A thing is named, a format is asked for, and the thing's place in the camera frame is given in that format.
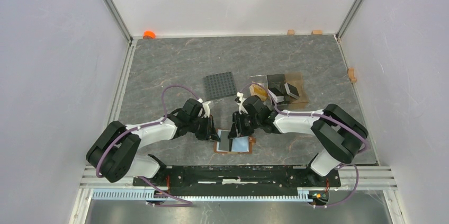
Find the brown leather card holder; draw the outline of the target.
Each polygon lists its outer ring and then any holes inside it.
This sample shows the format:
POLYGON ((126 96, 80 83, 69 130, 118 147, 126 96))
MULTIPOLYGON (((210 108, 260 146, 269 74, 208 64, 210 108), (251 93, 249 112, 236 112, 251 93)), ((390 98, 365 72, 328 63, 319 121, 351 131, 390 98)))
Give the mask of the brown leather card holder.
MULTIPOLYGON (((218 135, 221 139, 227 138, 229 131, 228 130, 222 130, 218 129, 218 135)), ((256 143, 256 139, 252 136, 246 136, 246 137, 237 137, 232 139, 232 151, 226 152, 226 151, 219 151, 218 145, 219 142, 215 142, 215 145, 213 147, 213 150, 215 153, 220 154, 251 154, 252 153, 252 147, 256 143)))

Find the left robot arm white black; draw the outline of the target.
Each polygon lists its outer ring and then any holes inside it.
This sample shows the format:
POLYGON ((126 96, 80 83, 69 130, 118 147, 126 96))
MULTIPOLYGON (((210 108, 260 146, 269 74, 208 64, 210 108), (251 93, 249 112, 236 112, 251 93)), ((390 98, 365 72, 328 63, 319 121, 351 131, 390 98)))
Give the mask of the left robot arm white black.
POLYGON ((190 98, 182 108, 149 123, 125 125, 113 121, 87 151, 86 161, 96 168, 98 177, 111 183, 130 174, 144 176, 152 185, 161 185, 166 180, 162 163, 151 155, 137 156, 138 150, 188 133, 198 140, 219 141, 210 105, 210 101, 190 98))

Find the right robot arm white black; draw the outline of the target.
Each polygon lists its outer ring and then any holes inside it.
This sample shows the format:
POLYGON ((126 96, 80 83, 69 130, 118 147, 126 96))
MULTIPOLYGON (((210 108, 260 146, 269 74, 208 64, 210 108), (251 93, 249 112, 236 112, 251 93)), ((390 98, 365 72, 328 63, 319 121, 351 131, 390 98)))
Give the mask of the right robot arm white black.
POLYGON ((306 180, 321 185, 327 175, 341 164, 352 163, 355 156, 369 147, 369 135, 359 123, 336 104, 309 112, 270 108, 258 96, 245 98, 241 92, 235 102, 239 110, 233 113, 230 138, 250 136, 256 129, 266 133, 300 133, 315 136, 323 146, 308 164, 306 180))

